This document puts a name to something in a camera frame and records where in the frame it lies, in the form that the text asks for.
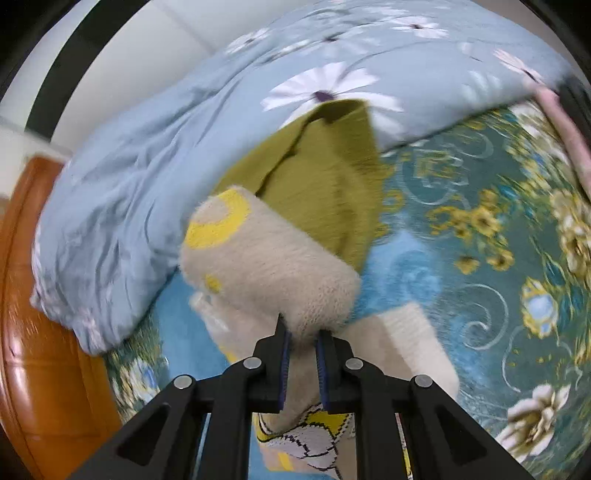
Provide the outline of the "light blue floral duvet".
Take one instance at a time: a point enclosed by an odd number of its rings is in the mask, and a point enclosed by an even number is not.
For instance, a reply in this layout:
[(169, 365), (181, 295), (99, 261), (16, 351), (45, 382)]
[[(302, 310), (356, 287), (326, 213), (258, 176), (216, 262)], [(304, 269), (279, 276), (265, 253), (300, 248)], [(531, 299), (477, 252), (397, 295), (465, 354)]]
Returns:
[(41, 214), (31, 302), (102, 354), (144, 315), (190, 212), (222, 174), (322, 102), (365, 102), (388, 150), (553, 87), (568, 70), (542, 39), (471, 1), (292, 11), (89, 138)]

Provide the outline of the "teal floral bed blanket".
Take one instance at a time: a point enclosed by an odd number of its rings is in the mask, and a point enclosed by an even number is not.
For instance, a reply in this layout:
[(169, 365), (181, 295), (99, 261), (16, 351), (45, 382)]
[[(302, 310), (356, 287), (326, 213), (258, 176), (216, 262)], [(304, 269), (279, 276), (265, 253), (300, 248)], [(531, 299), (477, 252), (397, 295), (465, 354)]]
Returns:
[(590, 475), (590, 205), (533, 100), (386, 152), (353, 317), (431, 323), (460, 405), (537, 479)]

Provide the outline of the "pink folded garment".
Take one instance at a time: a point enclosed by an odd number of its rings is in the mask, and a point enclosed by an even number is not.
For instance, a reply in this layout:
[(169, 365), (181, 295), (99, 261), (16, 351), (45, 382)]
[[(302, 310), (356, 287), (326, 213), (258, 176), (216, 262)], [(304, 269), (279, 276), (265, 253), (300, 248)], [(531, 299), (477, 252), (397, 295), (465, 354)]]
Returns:
[(560, 105), (559, 96), (556, 93), (545, 86), (539, 86), (536, 88), (534, 96), (559, 134), (575, 170), (578, 183), (587, 197), (590, 197), (591, 163), (590, 149), (586, 140)]

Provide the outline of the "olive green knit garment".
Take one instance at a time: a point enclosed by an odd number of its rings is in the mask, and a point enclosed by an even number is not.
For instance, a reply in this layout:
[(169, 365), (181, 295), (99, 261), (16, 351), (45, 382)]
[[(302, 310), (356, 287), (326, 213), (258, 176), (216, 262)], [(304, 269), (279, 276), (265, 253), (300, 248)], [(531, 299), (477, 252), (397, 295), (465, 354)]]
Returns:
[(341, 100), (322, 103), (273, 133), (230, 167), (215, 190), (242, 186), (362, 271), (385, 177), (366, 103)]

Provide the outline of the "orange wooden bed frame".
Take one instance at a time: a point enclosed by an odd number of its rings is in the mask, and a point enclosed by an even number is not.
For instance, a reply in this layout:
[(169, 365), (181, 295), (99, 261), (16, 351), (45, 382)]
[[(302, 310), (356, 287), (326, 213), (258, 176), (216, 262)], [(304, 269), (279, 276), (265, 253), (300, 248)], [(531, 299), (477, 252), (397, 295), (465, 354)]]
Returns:
[(65, 479), (121, 426), (105, 364), (30, 304), (32, 243), (60, 163), (33, 157), (1, 222), (1, 424), (35, 479)]

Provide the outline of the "beige fuzzy sweater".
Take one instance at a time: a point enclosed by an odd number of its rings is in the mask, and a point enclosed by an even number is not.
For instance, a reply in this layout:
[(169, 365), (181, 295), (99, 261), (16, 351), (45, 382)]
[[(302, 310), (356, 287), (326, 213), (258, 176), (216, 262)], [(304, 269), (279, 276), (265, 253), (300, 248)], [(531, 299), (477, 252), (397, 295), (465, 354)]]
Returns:
[(283, 322), (290, 333), (287, 398), (254, 420), (270, 469), (356, 477), (349, 414), (322, 409), (315, 335), (327, 329), (385, 374), (431, 376), (456, 395), (459, 378), (422, 307), (403, 306), (352, 320), (360, 275), (242, 187), (208, 198), (190, 217), (180, 268), (195, 288), (190, 304), (230, 361), (252, 354)]

